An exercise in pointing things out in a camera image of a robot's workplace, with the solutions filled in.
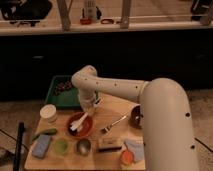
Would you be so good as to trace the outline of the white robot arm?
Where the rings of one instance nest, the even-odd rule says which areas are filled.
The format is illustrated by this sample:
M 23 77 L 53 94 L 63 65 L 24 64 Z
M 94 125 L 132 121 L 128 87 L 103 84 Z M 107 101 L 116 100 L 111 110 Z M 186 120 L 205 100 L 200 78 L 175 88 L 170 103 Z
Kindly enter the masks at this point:
M 140 105 L 146 171 L 199 171 L 189 99 L 179 83 L 103 78 L 91 65 L 73 74 L 71 82 L 83 109 L 93 106 L 97 92 Z

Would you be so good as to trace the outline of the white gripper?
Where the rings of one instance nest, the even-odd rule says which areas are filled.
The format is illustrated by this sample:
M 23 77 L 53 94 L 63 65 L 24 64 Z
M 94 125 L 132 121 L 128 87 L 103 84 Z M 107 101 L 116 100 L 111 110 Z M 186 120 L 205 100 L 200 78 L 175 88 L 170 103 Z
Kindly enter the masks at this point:
M 80 90 L 78 100 L 82 110 L 88 114 L 94 114 L 99 103 L 99 94 L 96 91 Z

